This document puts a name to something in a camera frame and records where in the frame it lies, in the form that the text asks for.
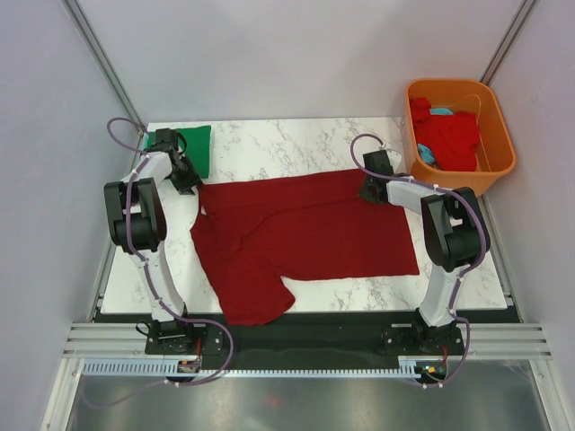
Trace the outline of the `dark red t shirt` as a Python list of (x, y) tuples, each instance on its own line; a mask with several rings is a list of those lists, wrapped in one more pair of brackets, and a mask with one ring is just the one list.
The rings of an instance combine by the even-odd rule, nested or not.
[(360, 170), (205, 184), (190, 235), (230, 325), (276, 320), (284, 278), (417, 276), (402, 208), (362, 199)]

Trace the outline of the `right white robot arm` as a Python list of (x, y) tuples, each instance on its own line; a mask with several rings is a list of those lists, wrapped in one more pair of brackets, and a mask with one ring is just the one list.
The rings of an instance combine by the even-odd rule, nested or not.
[(363, 155), (366, 174), (360, 196), (377, 204), (402, 207), (421, 216), (425, 250), (432, 262), (427, 292), (418, 308), (424, 321), (411, 331), (421, 353), (432, 353), (444, 342), (444, 327), (455, 321), (465, 276), (483, 260), (491, 246), (472, 189), (443, 189), (395, 175), (387, 152)]

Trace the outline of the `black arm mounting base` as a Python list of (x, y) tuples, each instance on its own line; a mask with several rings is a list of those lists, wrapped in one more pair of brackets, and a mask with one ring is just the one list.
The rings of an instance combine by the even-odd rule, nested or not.
[(208, 367), (271, 364), (338, 366), (390, 365), (402, 356), (455, 359), (463, 324), (520, 323), (515, 307), (462, 311), (443, 329), (427, 329), (415, 312), (288, 313), (257, 326), (232, 326), (220, 314), (200, 314), (174, 337), (150, 335), (145, 315), (98, 317), (96, 323), (127, 323), (145, 339), (142, 357), (199, 356)]

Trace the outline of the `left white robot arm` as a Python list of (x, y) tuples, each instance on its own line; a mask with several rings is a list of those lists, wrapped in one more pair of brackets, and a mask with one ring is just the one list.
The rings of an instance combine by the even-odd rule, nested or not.
[(148, 292), (152, 319), (148, 333), (164, 336), (178, 353), (190, 352), (198, 333), (184, 323), (187, 308), (165, 254), (168, 224), (157, 186), (168, 180), (177, 193), (195, 194), (202, 179), (186, 149), (182, 133), (158, 129), (153, 144), (137, 150), (138, 163), (131, 173), (103, 187), (111, 240), (131, 257)]

